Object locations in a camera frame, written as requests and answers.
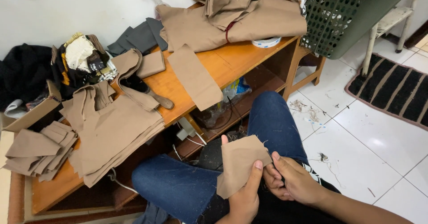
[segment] tape roll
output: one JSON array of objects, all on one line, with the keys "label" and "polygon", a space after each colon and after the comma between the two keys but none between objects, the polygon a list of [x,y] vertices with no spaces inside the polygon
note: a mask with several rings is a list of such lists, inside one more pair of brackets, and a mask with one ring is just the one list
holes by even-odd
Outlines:
[{"label": "tape roll", "polygon": [[260,48],[268,48],[277,45],[280,41],[281,37],[273,37],[267,40],[252,40],[251,43]]}]

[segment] person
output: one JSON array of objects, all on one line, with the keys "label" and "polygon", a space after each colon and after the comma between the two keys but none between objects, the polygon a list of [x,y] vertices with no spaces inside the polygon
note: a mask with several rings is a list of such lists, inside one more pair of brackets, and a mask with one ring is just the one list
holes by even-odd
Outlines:
[{"label": "person", "polygon": [[[409,224],[382,208],[340,194],[310,167],[286,101],[264,92],[253,102],[248,135],[255,134],[272,156],[255,161],[248,182],[229,199],[216,192],[221,172],[160,155],[133,172],[137,192],[187,224],[347,223]],[[222,136],[222,144],[228,139]]]}]

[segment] green laundry basket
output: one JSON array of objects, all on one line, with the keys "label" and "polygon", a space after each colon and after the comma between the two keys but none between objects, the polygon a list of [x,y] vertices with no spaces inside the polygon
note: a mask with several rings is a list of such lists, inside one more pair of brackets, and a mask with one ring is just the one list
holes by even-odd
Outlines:
[{"label": "green laundry basket", "polygon": [[307,0],[301,45],[329,59],[345,54],[400,0]]}]

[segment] striped mat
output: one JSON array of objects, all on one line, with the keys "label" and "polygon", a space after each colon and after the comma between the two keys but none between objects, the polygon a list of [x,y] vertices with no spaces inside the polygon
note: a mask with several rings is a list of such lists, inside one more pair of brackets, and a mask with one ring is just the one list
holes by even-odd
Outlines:
[{"label": "striped mat", "polygon": [[372,55],[367,78],[361,69],[345,91],[363,103],[428,131],[428,77],[414,68]]}]

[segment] denim leg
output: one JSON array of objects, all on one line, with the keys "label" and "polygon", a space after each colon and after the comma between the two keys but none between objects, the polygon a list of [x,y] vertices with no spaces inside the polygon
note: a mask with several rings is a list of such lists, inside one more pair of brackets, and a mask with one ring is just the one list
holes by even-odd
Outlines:
[{"label": "denim leg", "polygon": [[132,172],[132,184],[149,202],[180,221],[193,224],[215,194],[220,174],[163,154],[143,161]]},{"label": "denim leg", "polygon": [[296,158],[305,164],[308,157],[286,101],[274,91],[260,94],[249,112],[248,135],[255,134],[272,154]]}]

